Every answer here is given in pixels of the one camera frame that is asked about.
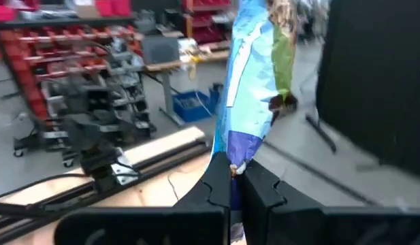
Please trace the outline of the wooden top workbench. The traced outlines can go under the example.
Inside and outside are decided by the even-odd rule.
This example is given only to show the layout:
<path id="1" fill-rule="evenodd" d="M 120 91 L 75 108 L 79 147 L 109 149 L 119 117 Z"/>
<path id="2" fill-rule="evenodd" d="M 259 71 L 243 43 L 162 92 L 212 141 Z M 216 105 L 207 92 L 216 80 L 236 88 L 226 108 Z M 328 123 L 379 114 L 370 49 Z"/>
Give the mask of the wooden top workbench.
<path id="1" fill-rule="evenodd" d="M 169 72 L 182 66 L 225 60 L 229 56 L 230 45 L 230 41 L 202 44 L 198 45 L 196 48 L 192 48 L 191 51 L 185 55 L 182 55 L 182 60 L 178 59 L 167 63 L 145 66 L 147 72 L 161 74 L 165 107 L 160 107 L 159 110 L 178 127 L 182 127 L 185 122 L 174 111 Z"/>

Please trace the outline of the blue plastic crate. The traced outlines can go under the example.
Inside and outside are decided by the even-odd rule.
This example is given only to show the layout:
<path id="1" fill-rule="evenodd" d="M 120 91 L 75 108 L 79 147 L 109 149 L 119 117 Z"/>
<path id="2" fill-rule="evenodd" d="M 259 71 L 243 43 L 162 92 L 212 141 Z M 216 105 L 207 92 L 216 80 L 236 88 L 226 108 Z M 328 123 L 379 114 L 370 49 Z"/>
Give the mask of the blue plastic crate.
<path id="1" fill-rule="evenodd" d="M 209 93 L 210 93 L 210 102 L 209 102 L 209 106 L 210 106 L 210 111 L 213 114 L 216 114 L 217 111 L 217 107 L 223 92 L 223 88 L 224 85 L 218 82 L 215 82 L 212 84 L 212 86 L 209 89 Z"/>
<path id="2" fill-rule="evenodd" d="M 217 100 L 200 91 L 172 95 L 175 113 L 186 123 L 192 123 L 214 114 Z"/>

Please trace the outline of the black partition screen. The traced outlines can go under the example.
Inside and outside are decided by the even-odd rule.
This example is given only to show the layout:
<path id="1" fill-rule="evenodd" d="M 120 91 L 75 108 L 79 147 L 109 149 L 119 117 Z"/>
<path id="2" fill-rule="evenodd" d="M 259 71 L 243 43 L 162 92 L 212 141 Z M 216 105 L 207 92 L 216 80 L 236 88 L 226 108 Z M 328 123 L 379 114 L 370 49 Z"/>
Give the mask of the black partition screen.
<path id="1" fill-rule="evenodd" d="M 332 0 L 316 89 L 319 118 L 420 176 L 420 0 Z"/>

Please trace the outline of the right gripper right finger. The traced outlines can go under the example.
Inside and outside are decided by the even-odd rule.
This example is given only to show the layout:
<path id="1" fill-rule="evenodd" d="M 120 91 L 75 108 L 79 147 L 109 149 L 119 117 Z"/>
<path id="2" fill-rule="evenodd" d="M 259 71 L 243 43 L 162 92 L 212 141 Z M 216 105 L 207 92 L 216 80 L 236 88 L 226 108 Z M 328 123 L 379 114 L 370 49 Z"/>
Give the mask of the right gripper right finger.
<path id="1" fill-rule="evenodd" d="M 256 161 L 244 172 L 248 245 L 420 245 L 420 208 L 324 206 Z"/>

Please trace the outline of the grey metal box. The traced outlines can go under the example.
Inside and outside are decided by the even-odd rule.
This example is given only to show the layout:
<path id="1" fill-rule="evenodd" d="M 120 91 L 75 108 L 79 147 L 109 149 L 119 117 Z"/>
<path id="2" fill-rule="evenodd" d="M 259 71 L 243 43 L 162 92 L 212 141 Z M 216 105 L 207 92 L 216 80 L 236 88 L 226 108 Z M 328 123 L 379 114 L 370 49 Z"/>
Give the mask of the grey metal box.
<path id="1" fill-rule="evenodd" d="M 141 41 L 142 58 L 146 65 L 168 63 L 180 59 L 178 39 L 162 35 L 148 36 Z"/>

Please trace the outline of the black aluminium table frame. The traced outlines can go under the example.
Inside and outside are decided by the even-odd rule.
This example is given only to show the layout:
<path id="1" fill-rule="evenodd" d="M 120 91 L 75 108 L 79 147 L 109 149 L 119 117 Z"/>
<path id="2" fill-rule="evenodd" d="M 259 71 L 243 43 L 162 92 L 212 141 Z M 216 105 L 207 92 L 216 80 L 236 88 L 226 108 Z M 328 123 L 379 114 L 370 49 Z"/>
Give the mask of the black aluminium table frame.
<path id="1" fill-rule="evenodd" d="M 89 180 L 35 202 L 15 204 L 0 201 L 0 245 L 178 167 L 206 154 L 210 148 L 207 141 L 196 140 L 133 163 L 130 174 L 113 175 L 115 183 L 106 191 L 98 187 L 97 180 Z"/>

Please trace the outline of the red storage shelf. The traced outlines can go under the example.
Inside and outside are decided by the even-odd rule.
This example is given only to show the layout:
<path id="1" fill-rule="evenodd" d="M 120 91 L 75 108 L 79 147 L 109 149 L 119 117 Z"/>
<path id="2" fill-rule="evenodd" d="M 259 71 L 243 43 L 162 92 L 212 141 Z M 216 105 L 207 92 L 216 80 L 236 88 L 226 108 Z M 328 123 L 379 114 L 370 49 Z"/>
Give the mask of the red storage shelf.
<path id="1" fill-rule="evenodd" d="M 228 10 L 231 0 L 181 0 L 184 34 L 198 44 L 226 40 L 223 27 L 219 27 L 213 16 Z"/>

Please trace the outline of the red parts bin rack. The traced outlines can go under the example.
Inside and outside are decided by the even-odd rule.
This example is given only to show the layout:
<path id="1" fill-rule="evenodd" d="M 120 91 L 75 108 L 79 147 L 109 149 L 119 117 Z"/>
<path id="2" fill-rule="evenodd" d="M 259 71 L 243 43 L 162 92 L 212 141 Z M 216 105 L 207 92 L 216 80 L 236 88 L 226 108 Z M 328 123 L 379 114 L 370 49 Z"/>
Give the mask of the red parts bin rack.
<path id="1" fill-rule="evenodd" d="M 148 139 L 141 54 L 130 17 L 0 22 L 0 55 L 24 101 L 10 123 L 13 155 L 68 152 L 64 119 L 74 114 L 116 145 Z"/>

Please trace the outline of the blue green granola bar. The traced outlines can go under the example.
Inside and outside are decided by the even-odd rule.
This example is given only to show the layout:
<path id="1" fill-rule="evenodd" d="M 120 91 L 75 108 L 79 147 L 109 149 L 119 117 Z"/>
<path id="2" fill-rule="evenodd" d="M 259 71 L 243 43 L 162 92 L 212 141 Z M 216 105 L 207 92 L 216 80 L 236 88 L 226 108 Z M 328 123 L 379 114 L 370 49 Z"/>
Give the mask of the blue green granola bar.
<path id="1" fill-rule="evenodd" d="M 224 152 L 231 171 L 230 239 L 244 238 L 240 178 L 291 93 L 296 0 L 239 0 L 212 153 Z"/>

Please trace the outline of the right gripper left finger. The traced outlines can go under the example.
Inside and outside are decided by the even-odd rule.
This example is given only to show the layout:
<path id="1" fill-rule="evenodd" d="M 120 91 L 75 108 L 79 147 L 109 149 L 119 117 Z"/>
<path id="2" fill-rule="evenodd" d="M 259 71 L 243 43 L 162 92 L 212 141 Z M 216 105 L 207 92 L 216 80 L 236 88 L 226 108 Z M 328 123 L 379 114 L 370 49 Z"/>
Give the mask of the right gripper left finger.
<path id="1" fill-rule="evenodd" d="M 228 245 L 230 168 L 213 155 L 203 176 L 172 207 L 85 208 L 65 217 L 54 245 Z"/>

